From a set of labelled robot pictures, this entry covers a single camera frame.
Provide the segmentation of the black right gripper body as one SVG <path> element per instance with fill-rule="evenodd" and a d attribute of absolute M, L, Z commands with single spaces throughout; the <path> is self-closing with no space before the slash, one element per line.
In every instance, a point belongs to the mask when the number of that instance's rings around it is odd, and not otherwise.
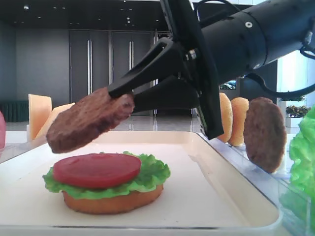
<path fill-rule="evenodd" d="M 209 139 L 223 134 L 219 96 L 219 76 L 213 56 L 206 45 L 198 17 L 189 0 L 160 2 L 173 41 L 184 50 L 186 78 L 197 91 L 197 114 L 202 133 Z"/>

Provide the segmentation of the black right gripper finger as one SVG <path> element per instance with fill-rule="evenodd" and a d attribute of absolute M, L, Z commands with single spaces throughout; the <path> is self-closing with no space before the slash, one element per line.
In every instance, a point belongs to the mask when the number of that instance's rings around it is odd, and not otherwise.
<path fill-rule="evenodd" d="M 134 113 L 150 110 L 192 109 L 199 106 L 195 88 L 175 76 L 170 76 L 134 96 Z"/>
<path fill-rule="evenodd" d="M 184 50 L 180 43 L 160 39 L 128 73 L 108 86 L 112 97 L 119 97 L 155 79 L 167 78 L 184 68 Z"/>

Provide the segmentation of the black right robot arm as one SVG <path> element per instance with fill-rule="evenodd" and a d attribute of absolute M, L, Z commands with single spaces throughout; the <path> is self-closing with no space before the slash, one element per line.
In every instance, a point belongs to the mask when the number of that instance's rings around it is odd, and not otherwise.
<path fill-rule="evenodd" d="M 312 0 L 268 0 L 200 25 L 187 0 L 161 2 L 171 39 L 138 64 L 138 77 L 161 82 L 135 96 L 135 111 L 196 108 L 208 138 L 223 133 L 219 85 L 305 47 L 315 28 Z"/>

